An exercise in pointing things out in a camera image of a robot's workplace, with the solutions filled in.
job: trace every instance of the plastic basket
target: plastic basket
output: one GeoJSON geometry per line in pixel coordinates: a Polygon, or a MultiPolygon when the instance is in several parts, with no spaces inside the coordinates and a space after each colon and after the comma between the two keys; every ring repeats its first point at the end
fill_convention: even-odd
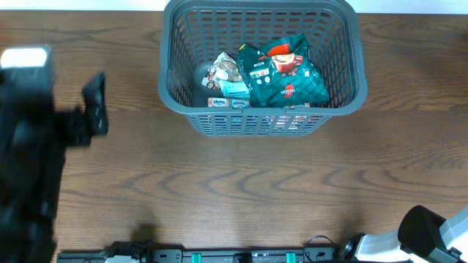
{"type": "Polygon", "coordinates": [[[335,115],[356,111],[367,97],[358,19],[342,0],[172,0],[165,8],[159,96],[206,135],[305,135],[335,115]],[[304,33],[312,63],[330,101],[318,107],[206,107],[201,87],[221,52],[236,56],[244,43],[261,47],[304,33]]]}

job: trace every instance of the blurred black object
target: blurred black object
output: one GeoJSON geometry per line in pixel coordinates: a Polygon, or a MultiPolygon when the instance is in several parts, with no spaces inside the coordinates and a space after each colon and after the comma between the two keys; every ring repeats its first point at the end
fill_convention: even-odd
{"type": "Polygon", "coordinates": [[[65,150],[108,130],[104,74],[84,86],[84,113],[56,113],[53,62],[43,50],[42,65],[0,69],[0,262],[51,261],[65,150]]]}

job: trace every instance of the dark green plastic bag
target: dark green plastic bag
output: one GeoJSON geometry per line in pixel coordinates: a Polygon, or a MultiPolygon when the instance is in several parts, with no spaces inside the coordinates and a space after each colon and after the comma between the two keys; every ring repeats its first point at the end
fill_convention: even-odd
{"type": "Polygon", "coordinates": [[[253,107],[286,107],[329,100],[322,75],[309,58],[303,34],[278,39],[260,50],[244,45],[237,66],[253,107]]]}

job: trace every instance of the wooden table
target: wooden table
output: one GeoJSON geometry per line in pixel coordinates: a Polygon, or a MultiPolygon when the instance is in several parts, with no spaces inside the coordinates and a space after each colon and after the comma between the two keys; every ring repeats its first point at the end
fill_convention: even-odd
{"type": "Polygon", "coordinates": [[[301,138],[210,138],[159,100],[161,12],[1,12],[0,45],[55,50],[56,103],[107,72],[110,132],[73,149],[58,249],[154,238],[300,246],[468,203],[468,16],[360,15],[369,97],[301,138]]]}

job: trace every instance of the white light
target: white light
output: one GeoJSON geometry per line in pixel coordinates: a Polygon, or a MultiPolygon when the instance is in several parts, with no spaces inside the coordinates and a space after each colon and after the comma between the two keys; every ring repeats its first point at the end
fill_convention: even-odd
{"type": "Polygon", "coordinates": [[[2,69],[44,66],[47,53],[43,48],[10,48],[0,58],[2,69]]]}

